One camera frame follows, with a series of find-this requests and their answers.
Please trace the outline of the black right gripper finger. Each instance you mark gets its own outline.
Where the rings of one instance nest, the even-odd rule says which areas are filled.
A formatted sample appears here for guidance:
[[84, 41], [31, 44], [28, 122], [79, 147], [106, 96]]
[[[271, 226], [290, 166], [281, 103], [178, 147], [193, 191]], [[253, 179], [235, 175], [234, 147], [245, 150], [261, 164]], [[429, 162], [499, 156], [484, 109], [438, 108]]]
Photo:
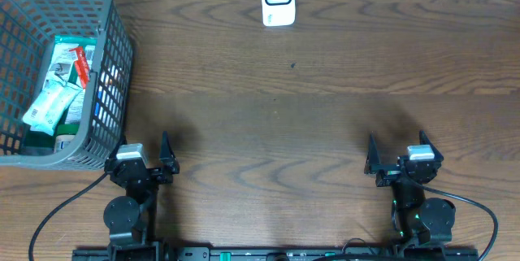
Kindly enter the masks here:
[[371, 134], [369, 136], [368, 152], [366, 156], [366, 163], [364, 167], [365, 174], [376, 174], [381, 169], [381, 160], [379, 157], [379, 151], [375, 142], [375, 136]]
[[428, 145], [431, 147], [431, 150], [434, 154], [434, 160], [442, 162], [444, 160], [444, 156], [438, 151], [438, 149], [433, 145], [431, 140], [428, 138], [424, 130], [419, 131], [419, 142], [422, 145]]

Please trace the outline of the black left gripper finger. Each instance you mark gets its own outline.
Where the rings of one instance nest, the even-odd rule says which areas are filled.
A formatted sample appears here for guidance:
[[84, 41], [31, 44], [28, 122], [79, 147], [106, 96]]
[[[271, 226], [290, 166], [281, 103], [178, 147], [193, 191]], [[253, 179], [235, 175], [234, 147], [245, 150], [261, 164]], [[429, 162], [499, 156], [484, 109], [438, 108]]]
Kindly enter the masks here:
[[127, 144], [127, 139], [125, 135], [122, 135], [119, 140], [117, 141], [115, 148], [112, 150], [112, 152], [109, 154], [108, 160], [116, 160], [116, 155], [118, 154], [119, 148], [122, 145]]
[[180, 172], [179, 161], [171, 148], [167, 131], [162, 132], [159, 159], [162, 164], [171, 171], [172, 174], [178, 174]]

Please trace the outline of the mint green wipes pack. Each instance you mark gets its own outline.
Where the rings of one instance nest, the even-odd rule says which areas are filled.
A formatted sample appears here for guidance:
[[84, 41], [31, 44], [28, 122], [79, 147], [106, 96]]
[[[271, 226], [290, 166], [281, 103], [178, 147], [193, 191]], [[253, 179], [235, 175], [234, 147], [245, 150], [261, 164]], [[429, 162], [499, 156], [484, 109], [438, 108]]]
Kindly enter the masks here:
[[52, 136], [63, 113], [83, 89], [53, 76], [46, 80], [42, 91], [23, 116], [33, 131]]

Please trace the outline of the red snack bar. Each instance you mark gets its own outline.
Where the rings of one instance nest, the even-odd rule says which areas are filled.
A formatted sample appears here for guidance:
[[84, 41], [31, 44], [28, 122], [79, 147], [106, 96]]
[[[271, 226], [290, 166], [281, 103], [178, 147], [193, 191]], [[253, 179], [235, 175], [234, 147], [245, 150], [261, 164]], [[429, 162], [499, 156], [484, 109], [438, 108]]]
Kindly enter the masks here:
[[76, 54], [76, 60], [74, 61], [74, 66], [76, 69], [76, 73], [78, 78], [80, 79], [80, 84], [83, 89], [86, 89], [87, 84], [89, 83], [89, 64], [86, 59], [86, 54], [84, 48], [82, 46], [77, 46], [75, 48], [70, 49], [71, 52]]

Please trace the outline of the green lid jar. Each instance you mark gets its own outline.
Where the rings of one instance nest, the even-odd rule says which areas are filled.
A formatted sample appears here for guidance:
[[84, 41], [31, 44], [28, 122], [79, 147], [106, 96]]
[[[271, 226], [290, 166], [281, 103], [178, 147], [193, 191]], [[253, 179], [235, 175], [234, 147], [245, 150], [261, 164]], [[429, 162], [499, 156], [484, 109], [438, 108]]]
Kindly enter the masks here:
[[56, 128], [54, 153], [58, 153], [60, 150], [63, 150], [72, 142], [79, 130], [79, 127], [80, 126], [78, 124], [60, 124]]

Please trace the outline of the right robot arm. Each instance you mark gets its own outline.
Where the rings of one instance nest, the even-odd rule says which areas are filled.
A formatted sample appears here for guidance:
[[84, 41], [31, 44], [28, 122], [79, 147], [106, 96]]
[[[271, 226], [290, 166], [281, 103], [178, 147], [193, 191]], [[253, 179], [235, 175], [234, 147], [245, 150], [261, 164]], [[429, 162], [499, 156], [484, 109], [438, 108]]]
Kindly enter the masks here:
[[382, 162], [375, 137], [370, 136], [364, 172], [375, 176], [378, 187], [392, 189], [392, 222], [401, 235], [396, 245], [400, 253], [452, 240], [455, 206], [449, 200], [425, 196], [424, 185], [437, 176], [443, 161], [423, 131], [419, 143], [408, 146], [407, 154], [394, 164]]

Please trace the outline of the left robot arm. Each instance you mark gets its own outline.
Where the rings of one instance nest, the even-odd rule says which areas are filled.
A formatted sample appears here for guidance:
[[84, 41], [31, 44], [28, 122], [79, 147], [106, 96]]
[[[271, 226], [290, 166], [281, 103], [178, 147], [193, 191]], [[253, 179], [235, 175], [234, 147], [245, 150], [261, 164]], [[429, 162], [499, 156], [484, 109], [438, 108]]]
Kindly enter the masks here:
[[105, 163], [110, 181], [125, 190], [125, 195], [107, 204], [103, 220], [113, 246], [148, 245], [155, 240], [158, 190], [169, 185], [180, 172], [166, 132], [160, 144], [159, 167], [148, 167], [141, 143], [128, 144], [125, 137]]

